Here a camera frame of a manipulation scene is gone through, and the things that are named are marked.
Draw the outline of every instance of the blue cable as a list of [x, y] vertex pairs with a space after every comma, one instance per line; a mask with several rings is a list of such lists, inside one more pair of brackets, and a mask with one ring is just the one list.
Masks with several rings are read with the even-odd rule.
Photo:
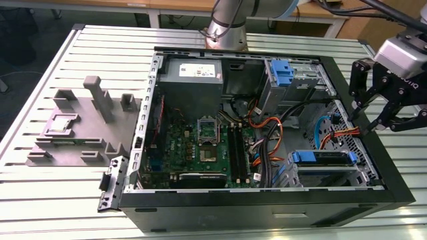
[[325, 119], [331, 119], [330, 116], [322, 116], [318, 119], [318, 122], [315, 123], [315, 127], [314, 127], [314, 144], [315, 144], [315, 148], [319, 149], [321, 148], [321, 140], [319, 140], [319, 130], [321, 130], [321, 125]]

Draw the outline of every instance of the label sticker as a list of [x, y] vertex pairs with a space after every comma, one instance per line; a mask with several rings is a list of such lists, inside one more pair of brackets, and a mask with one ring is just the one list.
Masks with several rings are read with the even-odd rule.
[[254, 180], [261, 181], [262, 180], [262, 175], [259, 173], [254, 173]]
[[254, 108], [254, 111], [258, 113], [258, 115], [261, 115], [263, 112], [258, 107]]
[[140, 3], [128, 3], [127, 5], [132, 7], [147, 7], [146, 4], [140, 4]]
[[183, 63], [179, 66], [181, 77], [215, 78], [214, 64]]

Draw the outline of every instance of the motherboard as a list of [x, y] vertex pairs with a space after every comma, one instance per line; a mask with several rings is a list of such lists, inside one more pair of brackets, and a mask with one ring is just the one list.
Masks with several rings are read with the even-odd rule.
[[257, 187], [250, 175], [250, 156], [246, 151], [251, 142], [253, 128], [201, 122], [171, 124], [163, 157], [156, 159], [148, 156], [151, 171], [143, 174], [143, 185], [152, 189], [175, 188], [174, 182], [185, 175], [187, 178], [213, 178], [214, 182], [222, 178], [226, 182], [223, 188]]

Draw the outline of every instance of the blue plastic bracket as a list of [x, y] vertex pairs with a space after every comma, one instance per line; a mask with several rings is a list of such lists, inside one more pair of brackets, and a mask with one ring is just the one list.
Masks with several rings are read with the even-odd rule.
[[286, 60], [271, 60], [271, 73], [278, 80], [279, 87], [287, 87], [294, 80], [294, 69]]

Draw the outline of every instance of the black latch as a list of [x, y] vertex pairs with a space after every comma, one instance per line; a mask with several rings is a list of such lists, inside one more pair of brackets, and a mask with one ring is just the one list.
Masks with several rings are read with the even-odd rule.
[[99, 189], [102, 191], [107, 191], [108, 190], [108, 186], [110, 186], [110, 180], [112, 179], [112, 175], [106, 174], [106, 172], [102, 174], [102, 179], [100, 179], [100, 184], [99, 184]]

